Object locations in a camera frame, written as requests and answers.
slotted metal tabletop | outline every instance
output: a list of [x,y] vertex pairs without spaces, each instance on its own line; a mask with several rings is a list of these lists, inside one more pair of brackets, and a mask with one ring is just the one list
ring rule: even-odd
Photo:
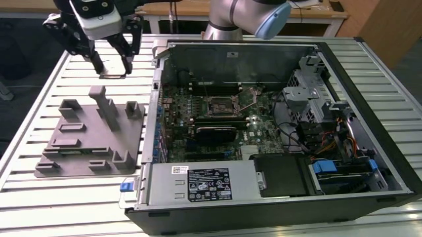
[[[89,178],[43,178],[33,176],[53,128],[63,99],[95,104],[87,96],[91,85],[105,85],[115,104],[136,100],[148,110],[153,76],[152,44],[157,39],[192,39],[198,35],[143,35],[133,73],[125,79],[99,79],[92,64],[81,56],[63,55],[36,103],[0,160],[0,236],[147,236],[119,208],[119,184],[133,175]],[[364,43],[351,38],[278,37],[282,41],[324,41],[338,57],[375,114],[422,177],[422,110]],[[105,42],[96,43],[104,61],[120,62]],[[340,89],[334,88],[342,98]],[[135,193],[125,195],[135,202]],[[422,202],[382,209],[355,221],[276,228],[224,231],[184,236],[421,236]]]

gray plastic holder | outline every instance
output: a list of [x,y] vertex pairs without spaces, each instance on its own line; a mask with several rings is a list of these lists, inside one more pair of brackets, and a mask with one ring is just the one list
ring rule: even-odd
[[61,118],[36,165],[39,178],[135,172],[145,108],[132,101],[115,105],[104,86],[91,86],[88,95],[97,105],[63,100]]

power supply label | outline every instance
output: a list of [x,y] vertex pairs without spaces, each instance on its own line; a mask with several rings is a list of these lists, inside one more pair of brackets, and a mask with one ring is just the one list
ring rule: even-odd
[[188,170],[188,200],[231,200],[228,168]]

blue latch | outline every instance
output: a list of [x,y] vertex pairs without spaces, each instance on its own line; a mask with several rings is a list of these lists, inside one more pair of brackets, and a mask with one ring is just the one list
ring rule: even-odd
[[127,193],[133,191],[133,181],[132,182],[123,182],[120,184],[120,192]]
[[319,160],[312,164],[315,173],[320,172],[336,172],[336,167],[334,161],[331,160]]
[[372,171],[378,170],[378,165],[376,165],[375,160],[370,159],[368,160],[368,165],[370,165],[370,168],[371,168]]

motherboard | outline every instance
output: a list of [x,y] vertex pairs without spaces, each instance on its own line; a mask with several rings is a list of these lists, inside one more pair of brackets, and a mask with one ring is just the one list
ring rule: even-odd
[[243,160],[282,153],[275,92],[252,85],[163,86],[167,162]]

